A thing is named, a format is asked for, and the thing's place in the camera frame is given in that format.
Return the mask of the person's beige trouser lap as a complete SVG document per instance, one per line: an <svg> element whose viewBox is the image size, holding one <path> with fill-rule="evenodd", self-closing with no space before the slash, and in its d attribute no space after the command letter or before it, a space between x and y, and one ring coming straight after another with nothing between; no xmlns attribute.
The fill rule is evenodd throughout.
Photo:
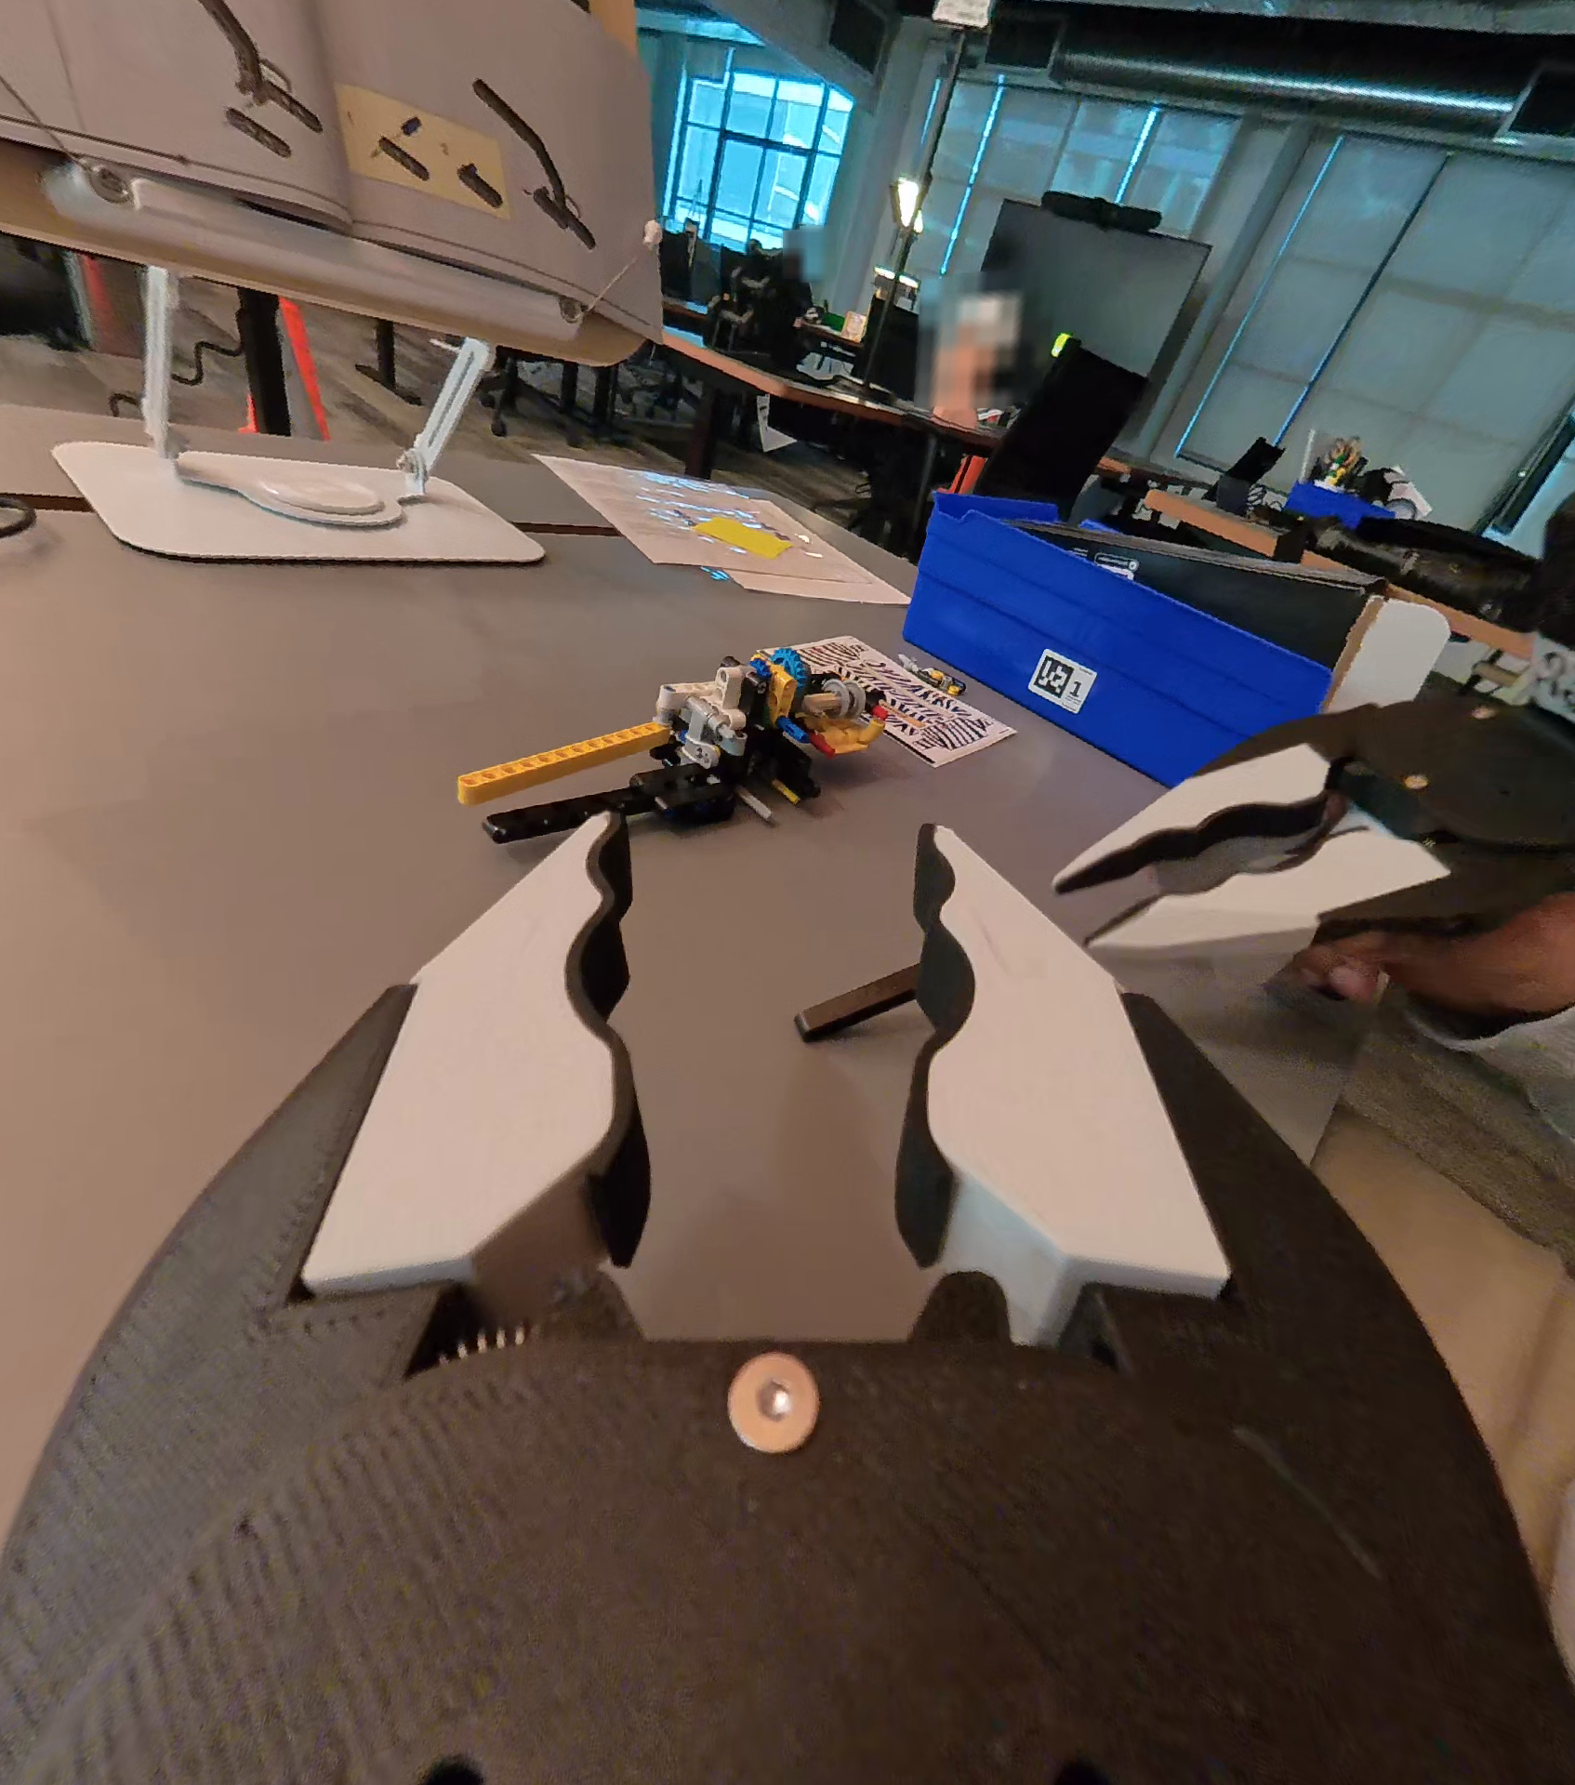
<svg viewBox="0 0 1575 1785"><path fill-rule="evenodd" d="M1340 1110L1312 1171L1429 1333L1533 1571L1575 1510L1575 1275L1368 1119Z"/></svg>

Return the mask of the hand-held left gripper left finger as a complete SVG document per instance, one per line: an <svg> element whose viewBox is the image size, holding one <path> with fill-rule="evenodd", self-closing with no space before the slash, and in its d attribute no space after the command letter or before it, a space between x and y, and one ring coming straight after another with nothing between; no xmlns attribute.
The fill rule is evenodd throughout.
<svg viewBox="0 0 1575 1785"><path fill-rule="evenodd" d="M626 824L594 814L431 957L345 1151L301 1287L462 1285L500 1327L628 1268L650 1155L613 1011Z"/></svg>

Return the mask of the striped sticker sheet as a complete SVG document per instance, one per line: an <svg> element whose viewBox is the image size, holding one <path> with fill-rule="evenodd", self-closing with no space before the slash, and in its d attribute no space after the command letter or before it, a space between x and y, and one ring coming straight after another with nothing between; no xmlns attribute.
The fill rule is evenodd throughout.
<svg viewBox="0 0 1575 1785"><path fill-rule="evenodd" d="M1013 738L1011 725L991 718L959 693L937 688L857 636L827 636L795 647L814 673L840 675L883 695L883 734L924 766L938 768Z"/></svg>

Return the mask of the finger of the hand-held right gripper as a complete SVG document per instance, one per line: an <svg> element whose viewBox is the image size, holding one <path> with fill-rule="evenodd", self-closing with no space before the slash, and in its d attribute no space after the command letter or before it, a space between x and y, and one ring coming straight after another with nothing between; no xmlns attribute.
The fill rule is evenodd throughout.
<svg viewBox="0 0 1575 1785"><path fill-rule="evenodd" d="M1059 896L1175 896L1284 870L1355 833L1333 764L1307 744L1266 749L1180 781L1052 879Z"/></svg>
<svg viewBox="0 0 1575 1785"><path fill-rule="evenodd" d="M1308 833L1163 831L1083 859L1085 889L1126 896L1087 937L1102 963L1230 957L1281 965L1305 950L1323 918L1424 885L1448 870L1424 844L1368 822Z"/></svg>

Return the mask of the person's right hand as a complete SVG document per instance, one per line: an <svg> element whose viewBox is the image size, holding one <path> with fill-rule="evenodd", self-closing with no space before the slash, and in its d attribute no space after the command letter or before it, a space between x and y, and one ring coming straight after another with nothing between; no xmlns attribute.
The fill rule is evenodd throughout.
<svg viewBox="0 0 1575 1785"><path fill-rule="evenodd" d="M1288 972L1344 1002L1396 989L1485 1028L1561 1015L1575 1008L1575 891L1476 931L1368 930L1322 941Z"/></svg>

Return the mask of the black lego beam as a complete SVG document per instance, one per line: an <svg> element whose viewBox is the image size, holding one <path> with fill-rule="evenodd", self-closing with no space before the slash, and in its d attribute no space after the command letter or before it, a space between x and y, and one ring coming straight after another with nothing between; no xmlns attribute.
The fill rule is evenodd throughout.
<svg viewBox="0 0 1575 1785"><path fill-rule="evenodd" d="M799 1010L793 1015L793 1030L806 1045L842 1036L879 1015L909 1006L918 995L918 980L916 963L868 980Z"/></svg>

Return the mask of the white book stand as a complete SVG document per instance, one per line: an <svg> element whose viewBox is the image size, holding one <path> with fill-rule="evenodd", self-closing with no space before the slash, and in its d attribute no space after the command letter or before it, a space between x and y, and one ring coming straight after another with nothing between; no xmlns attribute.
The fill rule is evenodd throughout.
<svg viewBox="0 0 1575 1785"><path fill-rule="evenodd" d="M0 139L0 230L113 253L144 270L143 442L64 439L55 467L109 535L183 563L513 567L542 547L438 476L492 346L587 353L591 316L654 256L663 229L641 221L593 297L490 279L336 234L213 188ZM414 301L461 344L394 467L197 448L172 424L176 275L237 283L267 297L306 294L358 314Z"/></svg>

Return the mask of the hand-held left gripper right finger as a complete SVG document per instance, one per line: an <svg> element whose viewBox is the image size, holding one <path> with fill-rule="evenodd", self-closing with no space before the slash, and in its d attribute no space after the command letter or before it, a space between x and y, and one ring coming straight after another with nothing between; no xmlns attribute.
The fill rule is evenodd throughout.
<svg viewBox="0 0 1575 1785"><path fill-rule="evenodd" d="M1057 1346L1087 1288L1216 1300L1230 1264L1111 974L950 825L920 829L911 904L909 1257L991 1283L1022 1346Z"/></svg>

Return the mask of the clear-sleeved paper sheet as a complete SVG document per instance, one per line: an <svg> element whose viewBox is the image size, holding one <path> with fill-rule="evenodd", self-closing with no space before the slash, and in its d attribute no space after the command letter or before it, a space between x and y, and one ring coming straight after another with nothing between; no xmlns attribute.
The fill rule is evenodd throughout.
<svg viewBox="0 0 1575 1785"><path fill-rule="evenodd" d="M909 595L866 569L766 496L728 485L641 470L583 457L541 455L552 472L602 521L660 567L702 569L754 593L862 606L909 606ZM708 517L743 517L797 541L775 561L736 556L689 532Z"/></svg>

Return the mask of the partly built lego assembly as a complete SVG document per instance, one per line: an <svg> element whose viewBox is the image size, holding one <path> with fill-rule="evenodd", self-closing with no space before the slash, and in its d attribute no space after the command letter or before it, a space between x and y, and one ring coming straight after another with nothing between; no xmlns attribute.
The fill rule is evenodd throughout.
<svg viewBox="0 0 1575 1785"><path fill-rule="evenodd" d="M766 792L790 807L821 794L818 768L870 749L896 716L877 680L825 671L805 651L775 647L725 658L706 680L667 680L654 714L585 740L459 775L457 799L487 807L496 844L557 837L596 816L656 818L674 829L728 822L738 809L766 824ZM645 759L598 792L514 805L514 796Z"/></svg>

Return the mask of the large black screen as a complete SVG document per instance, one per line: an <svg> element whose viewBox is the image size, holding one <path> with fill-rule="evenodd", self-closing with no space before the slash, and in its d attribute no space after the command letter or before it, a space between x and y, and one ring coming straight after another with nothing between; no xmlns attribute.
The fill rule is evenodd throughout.
<svg viewBox="0 0 1575 1785"><path fill-rule="evenodd" d="M985 242L979 290L1017 299L1005 394L1026 402L1056 344L1149 377L1212 255L1204 240L1136 232L1004 199Z"/></svg>

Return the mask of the blue plastic bin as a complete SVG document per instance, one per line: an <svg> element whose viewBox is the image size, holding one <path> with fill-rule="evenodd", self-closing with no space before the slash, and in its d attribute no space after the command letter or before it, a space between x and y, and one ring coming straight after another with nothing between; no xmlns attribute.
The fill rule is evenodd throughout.
<svg viewBox="0 0 1575 1785"><path fill-rule="evenodd" d="M1163 788L1335 686L1333 667L966 498L925 524L903 640Z"/></svg>

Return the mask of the long wooden office desk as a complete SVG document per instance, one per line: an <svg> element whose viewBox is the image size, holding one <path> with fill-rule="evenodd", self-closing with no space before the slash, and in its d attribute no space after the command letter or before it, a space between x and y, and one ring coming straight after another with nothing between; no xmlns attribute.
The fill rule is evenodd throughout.
<svg viewBox="0 0 1575 1785"><path fill-rule="evenodd" d="M816 381L795 372L752 366L673 325L660 331L654 346L682 372L684 379L695 379L700 387L702 402L695 409L682 450L682 470L689 480L712 478L730 416L756 398L767 398L773 407L797 405L845 424L911 435L922 442L924 474L933 470L940 442L968 455L987 457L1009 433L1005 426L951 420L896 398L866 396L840 379Z"/></svg>

